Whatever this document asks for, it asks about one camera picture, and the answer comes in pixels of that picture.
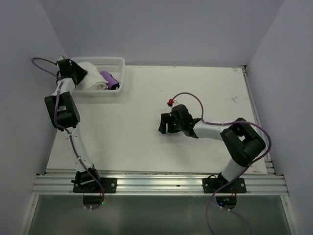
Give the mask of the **white towel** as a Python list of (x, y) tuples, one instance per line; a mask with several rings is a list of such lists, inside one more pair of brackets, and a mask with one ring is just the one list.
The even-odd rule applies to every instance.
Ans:
[(107, 81), (99, 73), (97, 67), (90, 62), (81, 62), (78, 65), (87, 71), (87, 75), (77, 85), (83, 91), (103, 91), (108, 88)]

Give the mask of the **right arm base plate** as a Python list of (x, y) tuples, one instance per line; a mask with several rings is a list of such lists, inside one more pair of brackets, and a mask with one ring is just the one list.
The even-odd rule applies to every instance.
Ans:
[[(222, 177), (210, 175), (206, 178), (202, 178), (202, 187), (204, 193), (214, 193), (223, 185), (227, 184)], [(244, 178), (237, 179), (234, 183), (224, 187), (218, 193), (247, 193), (246, 183)]]

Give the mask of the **purple and black towel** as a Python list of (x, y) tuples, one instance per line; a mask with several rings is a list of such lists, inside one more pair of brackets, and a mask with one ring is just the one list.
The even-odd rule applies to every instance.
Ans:
[(107, 86), (109, 90), (117, 90), (120, 87), (119, 82), (107, 71), (101, 71), (100, 74), (107, 81)]

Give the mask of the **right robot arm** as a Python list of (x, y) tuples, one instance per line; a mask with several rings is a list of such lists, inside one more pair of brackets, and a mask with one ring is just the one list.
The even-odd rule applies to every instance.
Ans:
[(191, 138), (213, 139), (225, 144), (231, 158), (217, 177), (209, 176), (202, 180), (205, 193), (217, 189), (229, 192), (235, 186), (240, 187), (244, 183), (241, 174), (266, 147), (265, 141), (245, 119), (238, 118), (224, 125), (207, 124), (201, 118), (193, 118), (183, 104), (161, 114), (158, 131), (162, 134), (182, 132)]

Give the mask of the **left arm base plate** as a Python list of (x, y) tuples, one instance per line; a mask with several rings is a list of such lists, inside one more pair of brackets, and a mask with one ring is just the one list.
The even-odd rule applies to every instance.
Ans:
[[(116, 178), (100, 178), (100, 183), (104, 193), (116, 193), (117, 179)], [(102, 190), (94, 180), (82, 184), (75, 184), (72, 190), (74, 193), (101, 193)]]

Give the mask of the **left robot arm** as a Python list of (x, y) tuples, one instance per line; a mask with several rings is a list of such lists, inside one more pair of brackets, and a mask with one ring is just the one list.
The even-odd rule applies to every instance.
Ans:
[(52, 122), (65, 137), (71, 148), (75, 165), (74, 192), (97, 192), (102, 181), (90, 157), (87, 154), (80, 134), (80, 115), (74, 103), (72, 93), (88, 72), (76, 62), (59, 57), (54, 63), (59, 71), (55, 92), (45, 97), (45, 105)]

